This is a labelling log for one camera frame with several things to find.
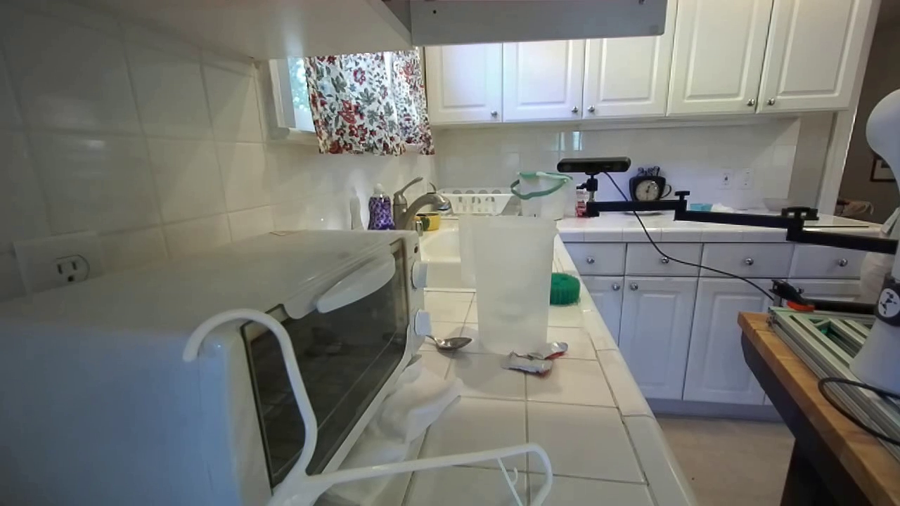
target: floor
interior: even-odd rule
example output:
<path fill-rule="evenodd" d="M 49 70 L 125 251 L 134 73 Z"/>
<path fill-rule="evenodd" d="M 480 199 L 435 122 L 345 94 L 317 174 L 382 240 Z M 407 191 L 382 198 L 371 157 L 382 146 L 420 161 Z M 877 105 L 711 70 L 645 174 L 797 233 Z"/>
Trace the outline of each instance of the floor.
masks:
<path fill-rule="evenodd" d="M 701 506 L 776 506 L 793 437 L 773 423 L 659 420 Z"/>

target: drawer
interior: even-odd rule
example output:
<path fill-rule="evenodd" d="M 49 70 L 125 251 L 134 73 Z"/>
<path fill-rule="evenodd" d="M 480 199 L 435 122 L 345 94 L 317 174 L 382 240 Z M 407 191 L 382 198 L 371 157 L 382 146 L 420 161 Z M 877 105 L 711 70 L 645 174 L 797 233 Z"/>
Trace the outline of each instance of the drawer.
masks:
<path fill-rule="evenodd" d="M 667 255 L 680 261 L 701 261 L 701 244 L 662 244 Z M 670 261 L 667 255 L 656 254 L 653 244 L 631 244 L 624 255 L 624 272 L 631 275 L 698 275 L 698 267 Z"/>
<path fill-rule="evenodd" d="M 842 251 L 842 248 L 815 248 L 815 244 L 797 244 L 790 275 L 800 278 L 857 278 L 864 265 L 860 251 Z"/>
<path fill-rule="evenodd" d="M 704 248 L 704 265 L 735 275 L 776 275 L 787 278 L 793 244 L 710 244 Z"/>
<path fill-rule="evenodd" d="M 579 272 L 621 272 L 624 244 L 568 244 L 568 255 Z"/>

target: floral curtain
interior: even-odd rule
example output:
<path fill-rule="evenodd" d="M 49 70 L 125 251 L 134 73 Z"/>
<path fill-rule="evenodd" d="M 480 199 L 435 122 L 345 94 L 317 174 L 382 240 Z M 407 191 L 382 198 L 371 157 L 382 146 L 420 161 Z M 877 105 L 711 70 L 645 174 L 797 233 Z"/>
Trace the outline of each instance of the floral curtain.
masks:
<path fill-rule="evenodd" d="M 433 151 L 420 52 L 317 56 L 306 85 L 317 151 Z"/>

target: wooden table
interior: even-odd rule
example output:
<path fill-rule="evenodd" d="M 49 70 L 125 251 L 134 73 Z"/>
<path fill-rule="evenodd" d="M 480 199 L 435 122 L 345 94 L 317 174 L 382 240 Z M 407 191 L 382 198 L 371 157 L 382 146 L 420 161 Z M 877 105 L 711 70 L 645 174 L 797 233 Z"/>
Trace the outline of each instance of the wooden table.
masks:
<path fill-rule="evenodd" d="M 781 504 L 900 504 L 900 463 L 818 393 L 767 314 L 736 321 L 745 362 L 797 440 Z"/>

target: faucet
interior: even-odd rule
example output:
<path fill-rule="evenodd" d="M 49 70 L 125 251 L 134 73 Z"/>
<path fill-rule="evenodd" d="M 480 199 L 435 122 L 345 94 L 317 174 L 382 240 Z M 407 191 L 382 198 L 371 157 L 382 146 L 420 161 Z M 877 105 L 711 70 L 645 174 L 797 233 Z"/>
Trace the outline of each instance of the faucet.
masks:
<path fill-rule="evenodd" d="M 430 185 L 427 195 L 421 195 L 420 199 L 407 202 L 406 199 L 406 191 L 411 185 L 421 184 L 421 178 L 406 184 L 400 191 L 393 191 L 393 229 L 403 229 L 403 232 L 420 232 L 420 208 L 430 205 L 433 212 L 451 212 L 451 202 L 445 198 L 440 198 L 440 189 Z"/>

